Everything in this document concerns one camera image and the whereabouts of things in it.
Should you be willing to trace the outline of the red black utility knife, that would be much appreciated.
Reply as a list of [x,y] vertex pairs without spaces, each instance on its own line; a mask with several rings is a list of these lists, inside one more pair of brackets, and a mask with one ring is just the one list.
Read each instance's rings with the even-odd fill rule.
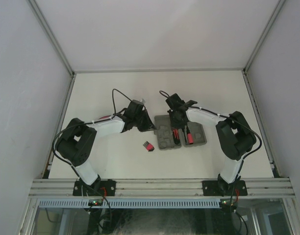
[[180,138],[179,138],[178,130],[173,128],[172,133],[173,133],[173,140],[174,140],[175,145],[179,145],[180,144]]

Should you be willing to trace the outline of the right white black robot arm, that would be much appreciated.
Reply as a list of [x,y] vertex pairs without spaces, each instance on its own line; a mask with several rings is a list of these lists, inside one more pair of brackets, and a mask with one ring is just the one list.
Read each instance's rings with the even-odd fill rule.
[[218,175],[217,190],[221,195],[232,194],[236,189],[235,182],[240,179],[245,158],[262,146],[259,135],[238,111],[226,116],[196,107],[196,101],[185,102],[176,93],[159,93],[166,98],[170,108],[168,114],[173,129],[185,130],[189,122],[215,127],[221,150],[226,156],[224,167]]

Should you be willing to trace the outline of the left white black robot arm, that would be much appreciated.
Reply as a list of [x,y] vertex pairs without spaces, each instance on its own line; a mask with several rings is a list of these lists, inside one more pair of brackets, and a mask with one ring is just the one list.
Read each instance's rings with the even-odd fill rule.
[[89,158],[95,140],[120,134],[136,127],[139,132],[155,130],[143,102],[130,101],[128,107],[98,120],[84,122],[73,118],[53,139],[51,150],[55,157],[67,163],[84,183],[83,190],[91,196],[100,191],[100,176]]

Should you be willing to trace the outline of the grey plastic tool case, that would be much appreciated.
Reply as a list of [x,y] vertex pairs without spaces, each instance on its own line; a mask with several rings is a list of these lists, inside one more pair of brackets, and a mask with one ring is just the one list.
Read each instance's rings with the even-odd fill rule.
[[196,122],[187,123],[193,137],[193,141],[194,141],[193,144],[188,144],[188,142],[185,142],[182,129],[177,129],[179,133],[180,144],[175,145],[173,140],[173,133],[172,133],[172,127],[171,127],[169,115],[155,116],[154,125],[156,127],[154,133],[157,137],[158,148],[160,150],[172,150],[172,149],[179,149],[181,147],[202,146],[207,143],[203,126]]

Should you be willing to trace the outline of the red hex key set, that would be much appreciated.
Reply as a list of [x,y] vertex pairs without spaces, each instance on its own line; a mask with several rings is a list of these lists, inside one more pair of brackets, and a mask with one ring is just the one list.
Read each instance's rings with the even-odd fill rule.
[[149,143],[148,141],[144,142],[143,147],[148,151],[148,152],[153,152],[155,150],[154,146]]

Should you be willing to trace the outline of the short red black screwdriver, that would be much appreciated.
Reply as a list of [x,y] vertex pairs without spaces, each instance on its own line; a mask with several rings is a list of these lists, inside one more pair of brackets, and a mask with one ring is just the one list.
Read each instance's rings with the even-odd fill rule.
[[188,144],[193,144],[194,143],[193,137],[192,137],[192,134],[190,132],[190,129],[189,129],[188,125],[186,126],[186,135],[187,135],[187,142],[188,142]]

